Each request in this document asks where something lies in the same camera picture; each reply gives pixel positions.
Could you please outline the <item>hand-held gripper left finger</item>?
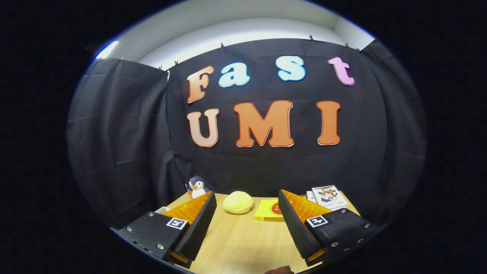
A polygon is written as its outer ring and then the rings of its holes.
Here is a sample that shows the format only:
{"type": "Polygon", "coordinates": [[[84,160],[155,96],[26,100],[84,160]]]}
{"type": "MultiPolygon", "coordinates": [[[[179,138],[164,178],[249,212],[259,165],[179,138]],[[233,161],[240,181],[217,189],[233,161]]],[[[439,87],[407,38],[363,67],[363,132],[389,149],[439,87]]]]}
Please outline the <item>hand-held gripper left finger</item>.
{"type": "Polygon", "coordinates": [[[147,212],[117,235],[159,261],[190,268],[216,208],[215,193],[210,191],[165,213],[147,212]]]}

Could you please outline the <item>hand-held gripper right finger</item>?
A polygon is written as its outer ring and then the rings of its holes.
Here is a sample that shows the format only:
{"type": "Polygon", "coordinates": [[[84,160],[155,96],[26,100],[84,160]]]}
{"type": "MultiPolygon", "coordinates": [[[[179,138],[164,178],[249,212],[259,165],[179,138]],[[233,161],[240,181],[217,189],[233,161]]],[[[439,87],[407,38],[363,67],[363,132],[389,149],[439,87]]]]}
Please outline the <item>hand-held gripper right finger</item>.
{"type": "Polygon", "coordinates": [[[330,264],[373,237],[379,227],[348,209],[330,210],[280,190],[278,204],[294,244],[307,266],[330,264]]]}

